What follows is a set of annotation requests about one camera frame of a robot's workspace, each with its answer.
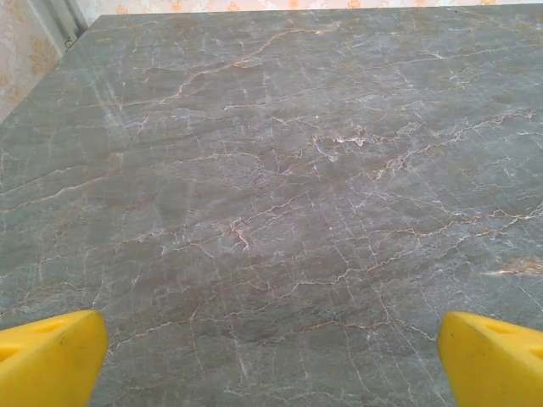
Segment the stone countertop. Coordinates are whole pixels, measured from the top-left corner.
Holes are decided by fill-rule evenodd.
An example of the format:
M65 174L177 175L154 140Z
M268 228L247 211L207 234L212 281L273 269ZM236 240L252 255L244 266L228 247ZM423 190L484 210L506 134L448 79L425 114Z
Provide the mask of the stone countertop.
M543 6L104 16L0 126L0 327L99 309L91 406L452 406L543 328Z

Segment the floral wallpaper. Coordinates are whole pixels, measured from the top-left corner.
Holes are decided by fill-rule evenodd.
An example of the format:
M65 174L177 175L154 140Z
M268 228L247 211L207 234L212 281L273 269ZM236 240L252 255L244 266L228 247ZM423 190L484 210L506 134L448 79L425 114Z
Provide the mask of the floral wallpaper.
M0 0L0 122L60 58L26 0Z
M77 2L89 25L101 14L543 3L542 0L77 0Z

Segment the gray marble surface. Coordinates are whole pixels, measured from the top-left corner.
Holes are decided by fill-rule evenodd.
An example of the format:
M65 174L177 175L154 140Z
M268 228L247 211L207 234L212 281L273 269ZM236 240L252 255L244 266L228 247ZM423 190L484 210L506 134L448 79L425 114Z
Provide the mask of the gray marble surface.
M101 17L0 126L0 328L99 309L91 406L452 406L543 328L543 6Z

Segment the wall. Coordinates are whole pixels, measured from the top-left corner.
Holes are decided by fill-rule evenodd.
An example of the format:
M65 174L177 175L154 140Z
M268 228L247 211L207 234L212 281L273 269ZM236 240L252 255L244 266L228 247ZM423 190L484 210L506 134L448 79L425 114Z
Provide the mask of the wall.
M0 122L60 58L26 0L0 0Z
M90 25L101 14L541 3L541 0L77 0Z

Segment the patterned wallpaper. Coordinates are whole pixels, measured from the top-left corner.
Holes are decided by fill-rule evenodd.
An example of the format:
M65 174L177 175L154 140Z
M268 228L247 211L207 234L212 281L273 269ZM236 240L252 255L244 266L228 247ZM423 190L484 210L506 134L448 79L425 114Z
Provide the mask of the patterned wallpaper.
M26 0L0 0L0 122L60 58Z
M90 25L101 14L543 3L543 0L77 0Z

